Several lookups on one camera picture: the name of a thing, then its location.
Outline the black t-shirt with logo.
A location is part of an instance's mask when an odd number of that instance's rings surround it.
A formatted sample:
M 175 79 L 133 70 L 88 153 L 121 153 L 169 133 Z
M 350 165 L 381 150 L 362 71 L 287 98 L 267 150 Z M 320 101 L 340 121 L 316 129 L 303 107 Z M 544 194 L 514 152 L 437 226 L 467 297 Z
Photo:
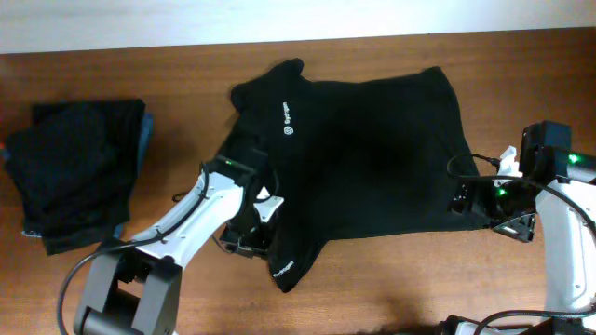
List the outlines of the black t-shirt with logo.
M 332 240 L 483 227 L 449 207 L 457 176 L 478 170 L 440 67 L 350 83 L 308 80 L 304 66 L 285 60 L 230 93 L 229 158 L 263 152 L 283 198 L 265 245 L 280 291 Z

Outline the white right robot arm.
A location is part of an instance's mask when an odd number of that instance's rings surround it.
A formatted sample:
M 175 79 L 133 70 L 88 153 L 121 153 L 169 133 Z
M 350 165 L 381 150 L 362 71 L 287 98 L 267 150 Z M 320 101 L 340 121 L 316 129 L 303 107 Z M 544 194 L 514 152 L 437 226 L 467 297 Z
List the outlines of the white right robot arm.
M 560 146 L 508 148 L 490 158 L 493 176 L 460 181 L 458 211 L 477 213 L 496 233 L 529 242 L 541 223 L 547 293 L 541 310 L 508 310 L 481 321 L 450 316 L 446 334 L 592 334 L 595 331 L 595 159 Z

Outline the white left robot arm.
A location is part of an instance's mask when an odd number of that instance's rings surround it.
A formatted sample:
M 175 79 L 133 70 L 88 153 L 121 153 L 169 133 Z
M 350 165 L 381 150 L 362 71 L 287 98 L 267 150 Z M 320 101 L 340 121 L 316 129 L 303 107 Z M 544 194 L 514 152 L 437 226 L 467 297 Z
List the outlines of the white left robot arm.
M 76 334 L 174 334 L 183 272 L 224 228 L 223 250 L 263 255 L 251 236 L 283 204 L 266 154 L 217 155 L 159 221 L 129 241 L 112 240 L 76 266 L 90 267 L 75 313 Z

